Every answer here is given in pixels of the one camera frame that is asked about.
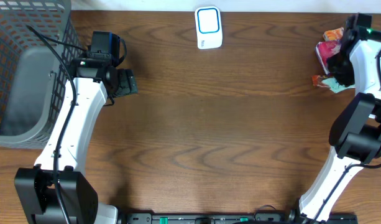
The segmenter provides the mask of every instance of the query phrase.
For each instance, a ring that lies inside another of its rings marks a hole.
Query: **basket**
[[[70,0],[0,1],[0,146],[42,149],[65,94],[62,66],[29,31],[80,45]],[[50,42],[69,64],[78,49]]]

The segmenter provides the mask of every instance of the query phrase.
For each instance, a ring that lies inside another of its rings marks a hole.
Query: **wooden table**
[[[125,38],[122,67],[139,86],[96,122],[86,177],[99,200],[160,213],[291,208],[354,95],[311,84],[315,45],[347,16],[225,12],[223,46],[201,51],[192,12],[72,12],[84,44],[94,30]],[[39,154],[0,147],[0,223],[25,223],[13,179]],[[333,210],[381,223],[381,169],[358,174]]]

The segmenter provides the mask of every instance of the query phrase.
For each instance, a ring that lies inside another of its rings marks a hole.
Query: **blue square outline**
[[[216,22],[218,23],[218,29],[216,31],[211,31],[211,32],[202,32],[201,29],[200,29],[200,17],[198,16],[198,13],[200,11],[202,11],[202,10],[211,10],[211,9],[214,9],[216,11],[216,18],[217,18]],[[197,21],[198,21],[198,30],[202,34],[212,34],[212,33],[218,32],[219,29],[220,29],[220,26],[219,26],[219,14],[218,14],[218,10],[216,10],[215,8],[200,9],[199,11],[197,11]]]

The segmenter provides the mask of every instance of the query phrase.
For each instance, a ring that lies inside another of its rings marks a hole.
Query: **orange package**
[[[328,31],[324,32],[323,38],[325,41],[340,40],[343,35],[344,35],[344,28],[341,27],[338,29],[328,30]]]

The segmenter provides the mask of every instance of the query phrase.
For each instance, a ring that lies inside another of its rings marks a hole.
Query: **white backdrop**
[[[381,13],[381,0],[71,0],[73,10]]]

